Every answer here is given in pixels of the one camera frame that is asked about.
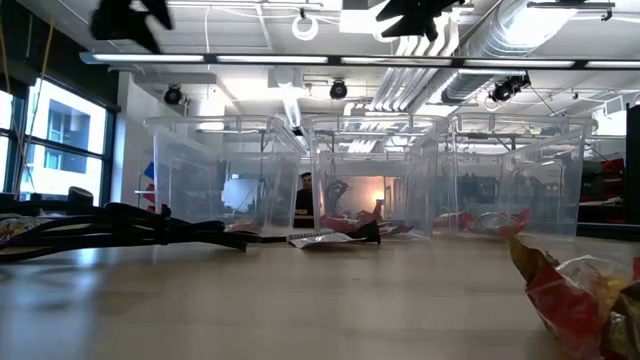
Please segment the overhead LED light bar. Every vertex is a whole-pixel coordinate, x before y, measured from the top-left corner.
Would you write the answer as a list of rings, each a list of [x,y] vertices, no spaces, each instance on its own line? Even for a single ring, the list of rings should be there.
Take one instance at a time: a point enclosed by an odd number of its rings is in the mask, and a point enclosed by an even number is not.
[[[440,56],[351,56],[270,54],[140,54],[82,52],[86,64],[163,65],[294,65],[332,67],[394,67],[443,69],[498,69],[545,71],[640,71],[640,59],[470,58]]]

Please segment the person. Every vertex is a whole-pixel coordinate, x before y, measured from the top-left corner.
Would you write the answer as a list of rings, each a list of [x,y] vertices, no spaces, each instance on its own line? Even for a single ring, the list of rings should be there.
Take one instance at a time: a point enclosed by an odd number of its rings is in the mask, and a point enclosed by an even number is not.
[[[302,188],[296,194],[294,226],[297,228],[313,228],[314,204],[311,173],[303,173],[301,181]]]

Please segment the large window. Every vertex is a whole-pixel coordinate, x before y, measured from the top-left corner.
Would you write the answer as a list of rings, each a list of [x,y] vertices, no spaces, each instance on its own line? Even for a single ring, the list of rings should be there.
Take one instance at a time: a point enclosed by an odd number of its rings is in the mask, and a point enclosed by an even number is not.
[[[64,200],[71,187],[108,198],[115,115],[47,80],[0,80],[0,192]]]

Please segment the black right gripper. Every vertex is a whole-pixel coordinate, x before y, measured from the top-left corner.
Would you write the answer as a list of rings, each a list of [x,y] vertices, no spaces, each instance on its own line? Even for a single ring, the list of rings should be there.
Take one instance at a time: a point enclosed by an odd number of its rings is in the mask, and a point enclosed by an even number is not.
[[[429,21],[439,17],[443,10],[451,6],[464,4],[465,0],[408,0],[408,3],[386,3],[375,19],[377,22],[397,19],[404,23],[423,23],[422,34],[429,41],[434,41],[438,38],[439,31],[437,24]]]

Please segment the silver white candy wrapper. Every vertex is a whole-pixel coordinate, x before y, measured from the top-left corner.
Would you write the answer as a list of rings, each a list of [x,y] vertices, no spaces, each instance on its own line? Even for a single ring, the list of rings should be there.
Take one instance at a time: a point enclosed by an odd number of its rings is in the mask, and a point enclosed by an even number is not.
[[[469,226],[473,233],[505,237],[520,231],[520,222],[510,215],[487,212],[477,217]]]

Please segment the red storage cabinet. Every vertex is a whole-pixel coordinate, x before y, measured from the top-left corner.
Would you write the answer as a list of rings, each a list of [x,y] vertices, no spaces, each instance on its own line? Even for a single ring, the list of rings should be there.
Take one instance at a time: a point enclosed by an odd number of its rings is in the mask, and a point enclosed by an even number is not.
[[[625,162],[623,158],[600,162],[599,196],[603,200],[622,198],[625,190]]]

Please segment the purple white candy pack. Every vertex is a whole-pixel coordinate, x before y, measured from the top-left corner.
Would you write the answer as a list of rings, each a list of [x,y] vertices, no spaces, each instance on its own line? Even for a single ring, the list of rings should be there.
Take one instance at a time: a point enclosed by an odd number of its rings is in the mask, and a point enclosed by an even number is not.
[[[0,219],[0,246],[4,246],[13,237],[25,233],[32,228],[49,222],[43,217],[17,217]]]

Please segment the gold brown candy wrapper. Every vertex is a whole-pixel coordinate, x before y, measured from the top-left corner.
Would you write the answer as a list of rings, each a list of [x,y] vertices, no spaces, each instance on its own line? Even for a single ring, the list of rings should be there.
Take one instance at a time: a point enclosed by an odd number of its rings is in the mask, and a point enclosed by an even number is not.
[[[542,252],[539,249],[524,245],[517,235],[511,235],[508,238],[508,245],[511,260],[527,285],[529,285],[544,268],[555,268],[560,264],[560,262],[548,252]]]

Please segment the orange candy pack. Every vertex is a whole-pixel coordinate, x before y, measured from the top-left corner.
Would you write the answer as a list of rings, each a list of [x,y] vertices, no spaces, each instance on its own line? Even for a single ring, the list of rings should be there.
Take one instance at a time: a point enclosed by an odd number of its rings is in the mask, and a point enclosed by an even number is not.
[[[640,360],[640,278],[592,256],[557,271],[581,297],[569,308],[566,352],[575,360]]]

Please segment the clear plastic bin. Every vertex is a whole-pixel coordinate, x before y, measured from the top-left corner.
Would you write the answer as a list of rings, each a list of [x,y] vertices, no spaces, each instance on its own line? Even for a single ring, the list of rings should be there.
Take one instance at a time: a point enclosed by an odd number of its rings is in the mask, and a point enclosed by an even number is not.
[[[189,223],[220,221],[228,231],[288,233],[294,223],[299,169],[306,151],[280,119],[265,115],[153,117],[156,211]],[[224,204],[231,179],[255,179],[246,212]]]
[[[530,209],[525,234],[573,236],[585,142],[595,120],[502,113],[449,117],[439,140],[435,217]]]
[[[429,237],[435,217],[440,116],[314,115],[301,122],[309,145],[314,225],[329,215],[376,223],[382,234]]]

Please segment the white ceiling conduit bundle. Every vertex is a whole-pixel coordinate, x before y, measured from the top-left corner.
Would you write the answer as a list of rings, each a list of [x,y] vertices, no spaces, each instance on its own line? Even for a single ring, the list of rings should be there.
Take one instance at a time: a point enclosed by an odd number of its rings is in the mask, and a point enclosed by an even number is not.
[[[460,42],[459,16],[445,13],[435,19],[438,38],[407,36],[400,39],[396,50],[403,56],[450,56]],[[411,102],[435,73],[436,68],[389,68],[382,84],[368,103],[347,103],[344,116],[406,114]]]

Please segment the silver ventilation duct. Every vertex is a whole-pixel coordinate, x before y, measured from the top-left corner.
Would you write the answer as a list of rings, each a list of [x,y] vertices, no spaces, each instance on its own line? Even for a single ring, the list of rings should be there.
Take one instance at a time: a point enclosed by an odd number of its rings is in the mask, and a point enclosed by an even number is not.
[[[527,57],[551,39],[577,12],[575,8],[535,8],[529,2],[564,0],[502,0],[469,39],[459,48],[462,57]],[[444,103],[469,100],[495,75],[444,72]]]

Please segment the computer monitor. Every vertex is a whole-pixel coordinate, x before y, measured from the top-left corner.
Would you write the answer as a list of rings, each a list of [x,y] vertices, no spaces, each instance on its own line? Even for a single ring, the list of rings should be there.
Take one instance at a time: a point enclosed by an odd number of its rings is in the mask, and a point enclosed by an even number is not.
[[[256,196],[255,179],[231,179],[223,189],[224,204],[234,210],[246,212]]]

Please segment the black vertical frame post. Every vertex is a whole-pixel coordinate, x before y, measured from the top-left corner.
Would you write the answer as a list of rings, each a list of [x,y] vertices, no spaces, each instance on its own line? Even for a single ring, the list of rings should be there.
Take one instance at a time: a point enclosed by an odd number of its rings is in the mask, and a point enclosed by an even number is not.
[[[625,217],[628,224],[640,225],[640,105],[626,112]]]

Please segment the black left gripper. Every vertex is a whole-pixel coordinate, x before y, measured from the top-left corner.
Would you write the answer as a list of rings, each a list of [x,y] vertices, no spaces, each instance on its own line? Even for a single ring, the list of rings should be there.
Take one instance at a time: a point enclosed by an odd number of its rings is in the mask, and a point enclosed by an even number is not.
[[[100,0],[93,11],[90,33],[96,40],[133,40],[152,54],[161,49],[146,24],[147,13],[133,9],[131,0]],[[148,12],[165,29],[173,28],[173,19],[167,0],[147,0]]]

